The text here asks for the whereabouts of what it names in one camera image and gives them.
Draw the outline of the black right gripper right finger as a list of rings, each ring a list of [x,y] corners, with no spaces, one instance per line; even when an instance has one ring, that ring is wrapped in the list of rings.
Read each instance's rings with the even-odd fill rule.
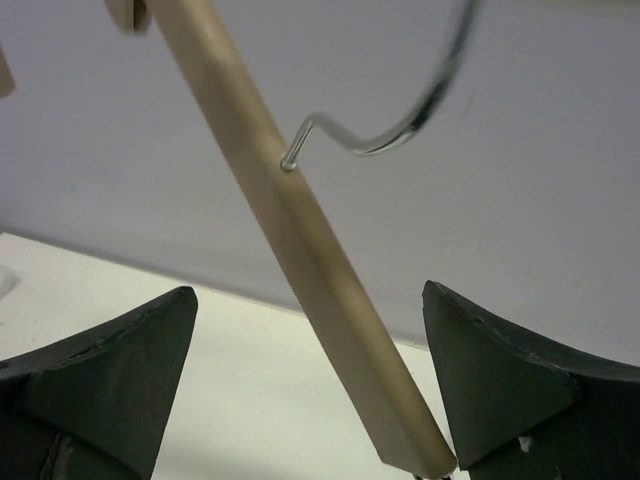
[[[638,478],[638,367],[546,338],[432,281],[423,318],[470,478]]]

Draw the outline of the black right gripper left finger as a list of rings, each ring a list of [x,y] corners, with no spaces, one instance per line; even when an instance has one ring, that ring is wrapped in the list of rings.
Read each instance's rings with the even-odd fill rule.
[[[195,326],[175,288],[1,363],[4,479],[149,479]]]

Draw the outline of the wooden clip hanger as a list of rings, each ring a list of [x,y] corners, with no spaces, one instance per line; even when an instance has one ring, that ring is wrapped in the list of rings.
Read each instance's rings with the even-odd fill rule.
[[[466,2],[433,82],[396,125],[369,139],[322,113],[282,137],[231,36],[208,1],[110,1],[119,30],[156,23],[303,312],[380,459],[444,479],[457,460],[298,166],[320,129],[357,156],[414,137],[459,71],[478,3]]]

